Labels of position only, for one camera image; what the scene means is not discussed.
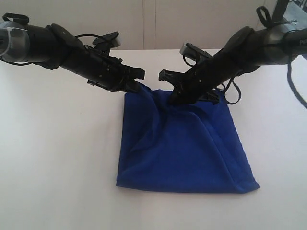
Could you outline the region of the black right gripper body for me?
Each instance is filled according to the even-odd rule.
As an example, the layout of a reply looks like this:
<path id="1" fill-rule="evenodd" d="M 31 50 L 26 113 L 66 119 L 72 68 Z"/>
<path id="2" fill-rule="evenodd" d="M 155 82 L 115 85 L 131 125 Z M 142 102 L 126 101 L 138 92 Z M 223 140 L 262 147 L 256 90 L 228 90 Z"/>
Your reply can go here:
<path id="1" fill-rule="evenodd" d="M 254 29 L 248 26 L 240 29 L 218 53 L 185 72 L 177 89 L 177 102 L 195 103 L 226 80 L 254 72 L 258 66 L 245 57 L 248 38 L 254 34 Z"/>

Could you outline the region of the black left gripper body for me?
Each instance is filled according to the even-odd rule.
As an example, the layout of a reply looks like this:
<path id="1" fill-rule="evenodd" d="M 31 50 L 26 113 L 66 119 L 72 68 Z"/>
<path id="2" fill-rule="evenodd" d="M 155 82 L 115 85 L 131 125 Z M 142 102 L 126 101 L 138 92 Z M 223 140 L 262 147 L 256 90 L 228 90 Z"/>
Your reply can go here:
<path id="1" fill-rule="evenodd" d="M 73 36 L 57 24 L 46 27 L 53 33 L 59 43 L 51 56 L 45 62 L 45 68 L 54 70 L 59 67 L 87 79 L 87 83 L 111 92 L 126 91 L 125 74 L 122 59 L 110 56 L 111 47 L 93 45 L 98 37 L 95 34 L 80 34 Z"/>

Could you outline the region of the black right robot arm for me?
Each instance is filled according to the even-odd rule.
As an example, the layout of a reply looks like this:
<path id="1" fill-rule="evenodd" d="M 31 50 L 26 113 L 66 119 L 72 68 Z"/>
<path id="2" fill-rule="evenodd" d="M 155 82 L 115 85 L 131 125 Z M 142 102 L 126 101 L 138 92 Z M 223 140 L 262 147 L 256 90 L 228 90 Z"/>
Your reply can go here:
<path id="1" fill-rule="evenodd" d="M 225 81 L 252 73 L 263 65 L 290 65 L 307 52 L 307 31 L 287 31 L 281 25 L 255 31 L 246 26 L 237 31 L 214 55 L 185 43 L 180 53 L 195 61 L 186 72 L 162 70 L 159 80 L 167 81 L 174 89 L 171 105 L 194 104 L 197 101 L 218 100 L 213 92 Z"/>

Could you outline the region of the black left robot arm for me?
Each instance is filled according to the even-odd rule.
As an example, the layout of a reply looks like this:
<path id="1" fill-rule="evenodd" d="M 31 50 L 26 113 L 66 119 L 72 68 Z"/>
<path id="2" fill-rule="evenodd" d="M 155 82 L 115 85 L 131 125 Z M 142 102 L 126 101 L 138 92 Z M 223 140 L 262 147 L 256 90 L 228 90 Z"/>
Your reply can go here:
<path id="1" fill-rule="evenodd" d="M 38 65 L 49 70 L 59 67 L 87 79 L 88 84 L 110 92 L 138 92 L 145 70 L 124 65 L 112 57 L 110 50 L 120 45 L 117 31 L 95 35 L 92 46 L 85 45 L 58 24 L 46 27 L 29 24 L 28 16 L 14 13 L 3 15 L 0 24 L 0 59 L 26 66 Z"/>

